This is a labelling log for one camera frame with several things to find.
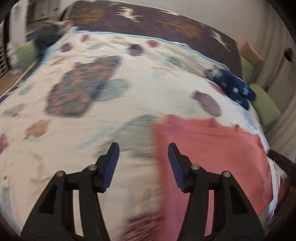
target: bed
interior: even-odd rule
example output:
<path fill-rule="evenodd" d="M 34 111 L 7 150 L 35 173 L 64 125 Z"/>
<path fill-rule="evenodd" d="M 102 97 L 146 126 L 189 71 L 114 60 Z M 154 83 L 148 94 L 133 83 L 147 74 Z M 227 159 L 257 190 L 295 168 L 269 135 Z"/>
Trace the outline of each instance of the bed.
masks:
<path fill-rule="evenodd" d="M 245 110 L 204 78 L 204 71 L 213 67 L 241 75 L 235 41 L 172 12 L 132 7 L 109 1 L 76 2 L 69 19 L 77 27 L 51 46 L 30 77 L 0 104 L 0 211 L 18 234 L 58 170 L 81 171 L 114 141 L 120 146 L 120 160 L 111 187 L 99 194 L 111 240 L 124 239 L 122 234 L 134 218 L 158 213 L 162 190 L 153 125 L 167 115 L 215 117 L 223 126 L 238 125 L 258 134 L 265 152 L 269 150 L 254 108 Z M 134 9 L 128 18 L 120 13 L 127 9 Z M 152 16 L 164 23 L 153 23 Z M 137 21 L 140 18 L 145 27 L 133 27 L 144 24 Z M 194 26 L 199 38 L 180 31 L 175 26 L 180 22 L 186 29 Z M 116 29 L 119 23 L 126 28 Z M 99 84 L 101 77 L 108 79 L 107 85 Z M 60 90 L 73 84 L 75 88 L 63 94 L 76 100 L 76 84 L 81 82 L 92 86 L 85 90 L 87 98 L 65 108 L 57 99 Z M 204 94 L 203 101 L 192 97 L 197 91 Z M 270 159 L 268 163 L 273 200 L 258 213 L 263 225 L 274 212 L 279 187 L 278 167 Z M 76 233 L 82 236 L 77 193 L 74 219 Z"/>

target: ribbed blue pad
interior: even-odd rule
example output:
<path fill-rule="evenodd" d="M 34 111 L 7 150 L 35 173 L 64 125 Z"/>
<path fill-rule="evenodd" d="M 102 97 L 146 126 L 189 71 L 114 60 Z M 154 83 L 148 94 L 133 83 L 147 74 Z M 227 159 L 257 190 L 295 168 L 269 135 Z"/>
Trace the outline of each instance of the ribbed blue pad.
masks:
<path fill-rule="evenodd" d="M 184 191 L 186 188 L 186 185 L 184 184 L 184 174 L 171 144 L 168 146 L 168 159 L 170 160 L 170 165 L 172 167 L 177 186 Z"/>
<path fill-rule="evenodd" d="M 108 165 L 104 171 L 103 185 L 102 185 L 102 188 L 104 190 L 106 190 L 108 187 L 110 187 L 118 158 L 119 158 L 119 145 L 116 144 L 114 151 L 111 155 L 111 158 L 108 162 Z"/>

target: green pillow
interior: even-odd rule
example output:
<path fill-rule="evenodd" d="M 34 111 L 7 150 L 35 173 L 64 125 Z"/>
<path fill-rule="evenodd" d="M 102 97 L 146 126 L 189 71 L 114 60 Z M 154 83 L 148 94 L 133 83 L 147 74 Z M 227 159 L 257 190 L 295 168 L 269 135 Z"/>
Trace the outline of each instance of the green pillow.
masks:
<path fill-rule="evenodd" d="M 250 84 L 250 88 L 257 95 L 257 98 L 252 102 L 252 105 L 259 115 L 263 129 L 266 130 L 281 117 L 281 112 L 259 85 L 252 83 Z"/>
<path fill-rule="evenodd" d="M 247 84 L 250 84 L 254 74 L 255 67 L 244 57 L 241 56 L 243 78 Z"/>
<path fill-rule="evenodd" d="M 17 49 L 17 57 L 22 71 L 25 72 L 37 61 L 37 50 L 33 41 L 29 41 Z"/>

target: orange pillow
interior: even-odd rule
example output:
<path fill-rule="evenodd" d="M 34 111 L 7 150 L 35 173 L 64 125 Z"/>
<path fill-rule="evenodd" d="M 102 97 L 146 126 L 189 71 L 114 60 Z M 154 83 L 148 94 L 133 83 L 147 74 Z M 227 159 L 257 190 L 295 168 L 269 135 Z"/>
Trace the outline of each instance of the orange pillow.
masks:
<path fill-rule="evenodd" d="M 258 63 L 264 62 L 264 59 L 252 48 L 248 41 L 245 41 L 240 46 L 242 56 L 248 60 L 253 66 L 257 66 Z"/>

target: folded cloth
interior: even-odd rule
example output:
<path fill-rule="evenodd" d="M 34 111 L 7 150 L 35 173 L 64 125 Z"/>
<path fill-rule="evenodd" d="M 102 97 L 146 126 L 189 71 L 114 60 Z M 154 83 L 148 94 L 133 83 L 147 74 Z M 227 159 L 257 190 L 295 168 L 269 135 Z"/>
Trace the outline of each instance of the folded cloth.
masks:
<path fill-rule="evenodd" d="M 249 101 L 256 99 L 255 92 L 240 78 L 225 69 L 207 69 L 204 74 L 207 78 L 218 84 L 225 94 L 246 110 L 249 109 Z"/>
<path fill-rule="evenodd" d="M 189 194 L 177 187 L 168 160 L 168 145 L 172 142 L 182 155 L 206 171 L 231 172 L 257 214 L 272 201 L 271 171 L 258 135 L 248 134 L 239 126 L 222 126 L 213 118 L 189 120 L 169 115 L 165 123 L 155 125 L 155 141 L 164 191 L 160 210 L 164 212 L 165 228 L 159 229 L 159 235 L 165 241 L 177 240 L 189 199 Z M 213 206 L 213 195 L 209 195 L 205 236 L 211 233 Z"/>
<path fill-rule="evenodd" d="M 47 113 L 84 114 L 99 90 L 114 74 L 119 63 L 119 56 L 97 58 L 89 64 L 77 63 L 73 70 L 64 75 L 60 83 L 53 86 L 47 99 Z"/>

